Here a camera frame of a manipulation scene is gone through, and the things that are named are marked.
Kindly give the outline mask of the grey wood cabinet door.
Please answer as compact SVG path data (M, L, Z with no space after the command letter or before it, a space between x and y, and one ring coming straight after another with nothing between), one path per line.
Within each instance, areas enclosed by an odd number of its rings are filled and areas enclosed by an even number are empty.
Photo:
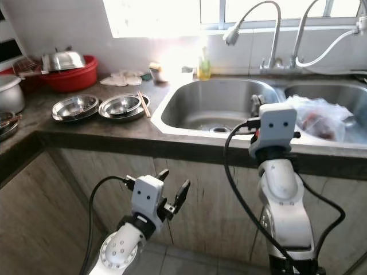
M87 209L46 152L1 188L0 275L78 275Z
M170 170L163 194L174 199L181 185L191 181L187 200L158 240L176 248L229 260L248 261L256 228L233 193L222 165L154 158L155 172Z
M319 264L328 275L343 275L367 252L367 182L305 174L302 178L346 213L345 220L328 234L319 254ZM318 241L339 213L307 191L303 201Z
M92 189L105 176L124 178L126 175L157 175L163 168L158 160L145 155L70 148L52 148L49 153L86 206ZM100 241L118 229L118 223L124 215L131 214L131 191L121 181L105 182L95 194L93 213L95 225L99 229L96 238Z

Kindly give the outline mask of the sink drain strainer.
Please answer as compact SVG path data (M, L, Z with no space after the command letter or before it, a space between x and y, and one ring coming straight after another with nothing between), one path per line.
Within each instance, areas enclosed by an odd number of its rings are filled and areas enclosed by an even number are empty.
M209 132L229 134L232 131L231 127L225 125L213 125L209 127Z

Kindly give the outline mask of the yellow dish soap bottle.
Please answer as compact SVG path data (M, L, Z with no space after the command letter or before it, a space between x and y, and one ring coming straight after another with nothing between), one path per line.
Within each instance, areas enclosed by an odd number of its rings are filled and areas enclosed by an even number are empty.
M207 47L200 48L197 65L197 78L199 80L209 80L212 76L212 63L210 63Z

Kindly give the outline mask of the clear plastic bag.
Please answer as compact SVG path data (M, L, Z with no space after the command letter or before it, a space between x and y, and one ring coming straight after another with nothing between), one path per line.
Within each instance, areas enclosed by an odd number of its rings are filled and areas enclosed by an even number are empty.
M306 133L331 142L342 142L346 135L346 120L353 113L325 99L308 99L291 95L285 101L296 110L296 125Z

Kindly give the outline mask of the chrome spray head faucet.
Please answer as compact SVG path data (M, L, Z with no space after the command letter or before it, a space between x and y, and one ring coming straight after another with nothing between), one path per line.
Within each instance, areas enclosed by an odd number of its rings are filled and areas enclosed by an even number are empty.
M266 62L262 63L261 66L259 66L260 70L272 70L275 69L277 65L277 49L278 49L278 42L280 37L280 31L282 27L282 9L280 5L275 2L275 0L261 0L258 3L255 3L250 7L244 15L239 18L236 23L233 24L233 26L229 27L225 33L223 34L222 40L223 42L228 46L236 45L236 42L238 41L240 37L240 29L242 25L244 24L245 20L249 17L250 13L252 13L254 10L259 8L262 5L272 5L272 7L275 9L276 13L276 19L275 19L275 26L272 34L272 45L270 49L270 55L268 55Z

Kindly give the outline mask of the chrome gooseneck faucet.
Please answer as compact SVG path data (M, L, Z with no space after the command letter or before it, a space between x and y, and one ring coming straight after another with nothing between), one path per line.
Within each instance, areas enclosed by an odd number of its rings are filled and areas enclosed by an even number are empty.
M291 68L296 68L297 66L299 68L306 68L307 66L313 66L319 63L320 60L325 58L326 55L328 55L328 53L332 49L332 46L328 47L319 57L315 58L315 60L312 60L312 62L301 62L301 60L299 60L299 50L300 50L301 42L303 39L303 35L305 33L306 22L307 22L307 19L309 18L310 10L312 10L315 3L317 2L319 2L319 0L312 0L312 2L309 3L309 5L307 6L306 10L302 14L301 19L299 21L299 26L298 26L297 33L296 33L295 44L294 44L294 47L291 53L291 58L290 58Z

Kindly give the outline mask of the aluminium pot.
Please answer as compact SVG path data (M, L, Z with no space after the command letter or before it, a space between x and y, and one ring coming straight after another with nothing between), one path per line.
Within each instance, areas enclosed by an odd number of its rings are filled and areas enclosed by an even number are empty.
M20 87L22 79L14 75L0 76L0 105L2 112L19 113L25 108L25 99Z

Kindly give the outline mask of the bright window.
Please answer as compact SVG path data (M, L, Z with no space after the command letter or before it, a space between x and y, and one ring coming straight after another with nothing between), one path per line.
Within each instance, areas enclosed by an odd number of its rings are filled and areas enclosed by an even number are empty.
M180 37L242 29L294 28L304 13L309 26L354 22L367 0L102 0L115 38Z

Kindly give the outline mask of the white cloth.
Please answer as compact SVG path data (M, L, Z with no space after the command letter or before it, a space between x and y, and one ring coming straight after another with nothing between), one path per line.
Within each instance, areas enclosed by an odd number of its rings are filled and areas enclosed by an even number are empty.
M144 72L134 70L121 70L117 73L112 73L100 81L102 85L125 87L136 86L142 84L142 76Z

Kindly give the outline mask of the red plastic basin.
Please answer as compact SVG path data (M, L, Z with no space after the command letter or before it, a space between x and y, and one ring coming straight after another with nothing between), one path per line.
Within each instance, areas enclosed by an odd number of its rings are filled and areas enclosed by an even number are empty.
M78 92L93 86L99 76L99 60L92 55L84 55L86 65L83 68L67 70L60 73L48 73L40 76L52 90L58 93Z
M21 72L21 70L16 71L13 66L10 68L6 68L5 70L0 71L1 76L17 76L17 73ZM21 77L21 81L19 82L21 89L23 89L24 94L30 94L38 91L41 89L45 83L37 76L30 76L30 77Z

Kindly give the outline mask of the steel dome lid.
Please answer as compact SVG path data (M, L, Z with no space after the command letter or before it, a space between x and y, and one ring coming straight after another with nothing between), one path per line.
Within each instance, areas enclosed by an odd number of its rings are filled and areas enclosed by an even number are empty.
M47 53L42 56L42 73L57 73L65 70L83 68L86 60L81 53L73 50L65 52Z

